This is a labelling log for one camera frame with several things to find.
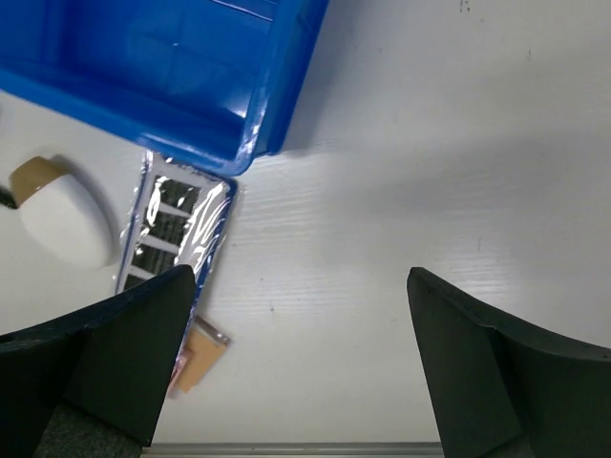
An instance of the white table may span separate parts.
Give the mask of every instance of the white table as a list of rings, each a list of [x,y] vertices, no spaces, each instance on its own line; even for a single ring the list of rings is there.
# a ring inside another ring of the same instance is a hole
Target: white table
[[[609,24],[608,0],[332,0],[291,151],[241,178],[208,289],[235,342],[166,403],[156,440],[437,440],[414,265],[611,346]],[[125,222],[138,147],[6,94],[0,106],[0,180],[51,145]],[[115,266],[74,270],[11,212],[0,223],[0,332],[109,294]]]

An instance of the blue tray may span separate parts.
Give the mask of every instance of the blue tray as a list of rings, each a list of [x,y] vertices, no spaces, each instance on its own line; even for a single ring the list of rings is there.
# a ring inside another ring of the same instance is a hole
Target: blue tray
[[[182,162],[282,147],[328,0],[0,0],[0,88]]]

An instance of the brown tip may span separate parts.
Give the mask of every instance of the brown tip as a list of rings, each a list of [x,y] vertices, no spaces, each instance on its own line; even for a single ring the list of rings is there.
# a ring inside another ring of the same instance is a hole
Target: brown tip
[[[59,177],[69,172],[44,157],[36,156],[11,174],[11,191],[18,206]]]

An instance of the white computer mouse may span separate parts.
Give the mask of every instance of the white computer mouse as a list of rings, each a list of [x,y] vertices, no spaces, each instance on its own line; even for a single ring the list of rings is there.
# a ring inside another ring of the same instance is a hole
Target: white computer mouse
[[[86,269],[109,263],[108,221],[68,170],[34,157],[11,174],[11,192],[25,229],[58,258]]]

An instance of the white oval object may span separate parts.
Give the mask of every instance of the white oval object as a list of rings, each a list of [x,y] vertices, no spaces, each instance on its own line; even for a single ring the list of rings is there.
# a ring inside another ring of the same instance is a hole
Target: white oval object
[[[113,255],[110,228],[89,192],[72,175],[58,177],[19,207],[26,230],[58,258],[88,269]]]

